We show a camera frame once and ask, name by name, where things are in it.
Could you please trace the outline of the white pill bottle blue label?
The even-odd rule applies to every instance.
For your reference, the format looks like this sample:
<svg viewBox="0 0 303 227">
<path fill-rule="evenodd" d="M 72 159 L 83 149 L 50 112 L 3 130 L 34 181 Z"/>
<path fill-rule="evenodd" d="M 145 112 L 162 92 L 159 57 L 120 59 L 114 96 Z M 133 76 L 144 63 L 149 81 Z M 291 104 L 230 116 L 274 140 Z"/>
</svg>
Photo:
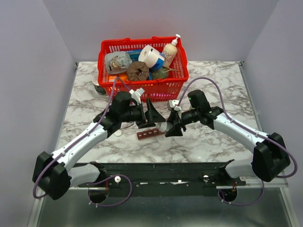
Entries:
<svg viewBox="0 0 303 227">
<path fill-rule="evenodd" d="M 156 125 L 157 129 L 162 133 L 167 133 L 172 128 L 172 126 L 173 124 L 169 122 L 159 122 Z"/>
</svg>

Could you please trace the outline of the white bottle cap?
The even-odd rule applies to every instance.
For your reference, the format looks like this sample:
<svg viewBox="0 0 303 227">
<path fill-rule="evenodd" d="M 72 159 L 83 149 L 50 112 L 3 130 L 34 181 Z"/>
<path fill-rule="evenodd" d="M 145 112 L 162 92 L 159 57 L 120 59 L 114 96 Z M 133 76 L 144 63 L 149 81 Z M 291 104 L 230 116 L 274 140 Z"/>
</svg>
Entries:
<svg viewBox="0 0 303 227">
<path fill-rule="evenodd" d="M 120 137 L 122 135 L 122 131 L 121 130 L 117 130 L 115 133 L 114 133 L 115 136 L 117 137 Z"/>
</svg>

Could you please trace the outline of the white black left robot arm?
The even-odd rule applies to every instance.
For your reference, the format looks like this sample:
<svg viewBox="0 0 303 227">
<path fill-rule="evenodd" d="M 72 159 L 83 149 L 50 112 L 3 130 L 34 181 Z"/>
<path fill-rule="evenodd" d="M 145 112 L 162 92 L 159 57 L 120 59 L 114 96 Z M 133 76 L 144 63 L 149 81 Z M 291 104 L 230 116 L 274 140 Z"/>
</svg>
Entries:
<svg viewBox="0 0 303 227">
<path fill-rule="evenodd" d="M 141 90 L 120 91 L 106 109 L 98 114 L 88 128 L 64 147 L 48 154 L 42 152 L 36 159 L 33 173 L 33 196 L 40 187 L 53 200 L 61 198 L 71 187 L 90 182 L 99 187 L 105 175 L 98 164 L 75 167 L 75 164 L 94 146 L 109 138 L 124 122 L 135 122 L 138 128 L 154 127 L 165 118 L 154 108 L 150 99 L 147 111 L 141 102 Z"/>
</svg>

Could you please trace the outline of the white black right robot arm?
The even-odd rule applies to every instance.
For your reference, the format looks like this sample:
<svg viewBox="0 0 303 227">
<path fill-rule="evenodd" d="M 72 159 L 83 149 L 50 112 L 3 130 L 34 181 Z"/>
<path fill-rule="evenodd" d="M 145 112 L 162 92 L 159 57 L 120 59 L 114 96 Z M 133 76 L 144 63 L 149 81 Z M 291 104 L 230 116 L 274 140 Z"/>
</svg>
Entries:
<svg viewBox="0 0 303 227">
<path fill-rule="evenodd" d="M 270 182 L 290 165 L 284 140 L 279 134 L 268 135 L 250 127 L 241 128 L 226 117 L 221 108 L 211 107 L 201 90 L 189 92 L 188 98 L 191 108 L 185 112 L 177 111 L 175 100 L 168 102 L 170 115 L 166 122 L 157 125 L 166 137 L 182 136 L 186 125 L 200 122 L 230 136 L 252 153 L 250 158 L 226 162 L 218 173 L 221 184 L 229 185 L 235 178 L 248 176 Z"/>
</svg>

